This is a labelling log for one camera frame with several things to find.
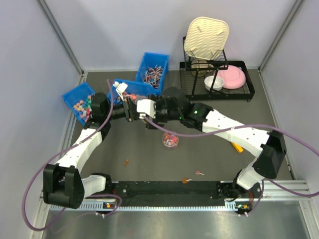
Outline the clear round container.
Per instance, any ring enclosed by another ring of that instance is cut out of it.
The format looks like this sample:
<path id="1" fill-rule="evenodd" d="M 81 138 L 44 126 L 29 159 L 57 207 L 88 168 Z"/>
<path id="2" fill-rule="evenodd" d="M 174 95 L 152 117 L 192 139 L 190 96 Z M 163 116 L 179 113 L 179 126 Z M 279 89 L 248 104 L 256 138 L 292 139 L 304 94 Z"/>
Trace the clear round container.
<path id="1" fill-rule="evenodd" d="M 165 132 L 162 135 L 162 143 L 163 143 L 165 148 L 167 148 L 169 150 L 174 150 L 178 146 L 179 137 L 177 135 Z"/>

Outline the black wire dish rack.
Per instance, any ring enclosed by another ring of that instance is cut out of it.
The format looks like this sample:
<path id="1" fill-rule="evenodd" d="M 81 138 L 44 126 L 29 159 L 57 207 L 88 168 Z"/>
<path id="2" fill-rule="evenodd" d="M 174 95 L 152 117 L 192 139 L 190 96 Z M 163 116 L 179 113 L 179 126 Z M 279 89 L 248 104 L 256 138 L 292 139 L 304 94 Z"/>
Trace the black wire dish rack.
<path id="1" fill-rule="evenodd" d="M 255 89 L 243 61 L 230 61 L 224 50 L 218 50 L 209 60 L 196 58 L 183 50 L 179 64 L 180 86 L 192 100 L 251 101 Z"/>

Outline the yellow plastic scoop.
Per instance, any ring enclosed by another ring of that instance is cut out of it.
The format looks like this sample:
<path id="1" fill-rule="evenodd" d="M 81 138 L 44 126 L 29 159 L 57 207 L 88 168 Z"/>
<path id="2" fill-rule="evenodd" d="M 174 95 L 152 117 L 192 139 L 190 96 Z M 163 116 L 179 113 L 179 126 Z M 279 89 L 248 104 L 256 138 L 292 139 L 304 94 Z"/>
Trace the yellow plastic scoop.
<path id="1" fill-rule="evenodd" d="M 231 145 L 235 148 L 235 150 L 236 150 L 238 153 L 242 153 L 242 152 L 244 151 L 244 149 L 243 149 L 240 145 L 238 145 L 238 144 L 236 144 L 236 143 L 231 142 Z"/>

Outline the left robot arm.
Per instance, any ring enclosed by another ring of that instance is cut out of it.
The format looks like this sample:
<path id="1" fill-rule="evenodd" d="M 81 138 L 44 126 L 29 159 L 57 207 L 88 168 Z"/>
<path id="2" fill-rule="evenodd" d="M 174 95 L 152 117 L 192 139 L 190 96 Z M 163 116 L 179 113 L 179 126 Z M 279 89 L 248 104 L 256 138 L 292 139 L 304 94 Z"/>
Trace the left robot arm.
<path id="1" fill-rule="evenodd" d="M 92 173 L 82 178 L 80 173 L 92 152 L 106 138 L 111 120 L 138 119 L 137 97 L 125 96 L 119 105 L 111 105 L 104 93 L 92 96 L 91 113 L 79 138 L 55 164 L 47 164 L 43 170 L 43 199 L 50 205 L 77 209 L 85 198 L 96 193 L 108 192 L 112 185 L 111 176 Z"/>

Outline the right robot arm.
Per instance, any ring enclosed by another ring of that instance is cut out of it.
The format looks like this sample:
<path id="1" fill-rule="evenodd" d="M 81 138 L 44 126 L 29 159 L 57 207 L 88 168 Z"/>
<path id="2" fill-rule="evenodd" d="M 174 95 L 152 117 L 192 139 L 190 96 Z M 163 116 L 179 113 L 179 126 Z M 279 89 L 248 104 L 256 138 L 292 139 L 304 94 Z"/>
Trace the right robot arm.
<path id="1" fill-rule="evenodd" d="M 187 128 L 235 143 L 255 158 L 240 170 L 233 180 L 235 194 L 246 193 L 263 179 L 275 179 L 286 156 L 284 136 L 278 130 L 256 129 L 228 118 L 203 103 L 192 103 L 176 87 L 165 90 L 161 96 L 149 95 L 137 103 L 140 118 L 153 124 L 177 120 Z"/>

